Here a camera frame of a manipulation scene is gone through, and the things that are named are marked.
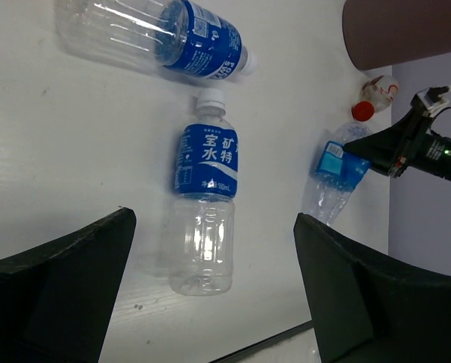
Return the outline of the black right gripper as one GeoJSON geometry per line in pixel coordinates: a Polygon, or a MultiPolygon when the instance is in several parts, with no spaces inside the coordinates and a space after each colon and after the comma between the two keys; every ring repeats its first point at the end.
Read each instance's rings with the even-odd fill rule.
{"type": "Polygon", "coordinates": [[[406,168],[412,144],[416,138],[426,133],[425,124],[429,117],[419,109],[419,100],[413,97],[410,110],[390,128],[370,136],[350,141],[343,149],[372,164],[372,169],[388,177],[396,178],[406,168]]]}

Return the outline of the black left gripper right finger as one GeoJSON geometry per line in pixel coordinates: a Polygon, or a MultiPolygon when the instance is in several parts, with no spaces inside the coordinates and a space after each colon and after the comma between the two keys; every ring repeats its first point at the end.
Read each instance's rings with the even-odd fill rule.
{"type": "Polygon", "coordinates": [[[295,245],[324,362],[451,362],[451,276],[299,214],[295,245]]]}

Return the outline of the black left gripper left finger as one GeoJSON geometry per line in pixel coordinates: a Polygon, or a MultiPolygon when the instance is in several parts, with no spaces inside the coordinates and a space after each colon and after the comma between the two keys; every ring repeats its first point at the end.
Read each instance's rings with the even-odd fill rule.
{"type": "Polygon", "coordinates": [[[98,361],[136,224],[121,208],[0,259],[0,362],[98,361]]]}

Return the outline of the crushed bottle blue cap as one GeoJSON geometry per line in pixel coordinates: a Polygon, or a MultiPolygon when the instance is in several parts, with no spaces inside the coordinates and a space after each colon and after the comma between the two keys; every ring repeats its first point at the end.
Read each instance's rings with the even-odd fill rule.
{"type": "Polygon", "coordinates": [[[365,122],[352,121],[328,134],[306,190],[305,213],[331,225],[368,172],[371,163],[348,153],[344,146],[365,138],[372,130],[365,122]]]}

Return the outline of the blue label bottle white cap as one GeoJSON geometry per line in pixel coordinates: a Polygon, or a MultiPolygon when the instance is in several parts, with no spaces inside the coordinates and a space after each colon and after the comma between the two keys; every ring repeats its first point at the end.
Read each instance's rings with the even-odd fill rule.
{"type": "Polygon", "coordinates": [[[239,138],[225,115],[223,92],[202,89],[176,156],[168,270],[185,296],[226,293],[233,282],[239,138]]]}

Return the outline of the blue label bottle horizontal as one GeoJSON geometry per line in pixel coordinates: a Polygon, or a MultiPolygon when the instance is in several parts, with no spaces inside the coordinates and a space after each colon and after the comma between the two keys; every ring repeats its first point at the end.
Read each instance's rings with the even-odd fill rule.
{"type": "Polygon", "coordinates": [[[193,1],[57,1],[55,19],[64,48],[93,61],[212,80],[258,63],[232,23],[193,1]]]}

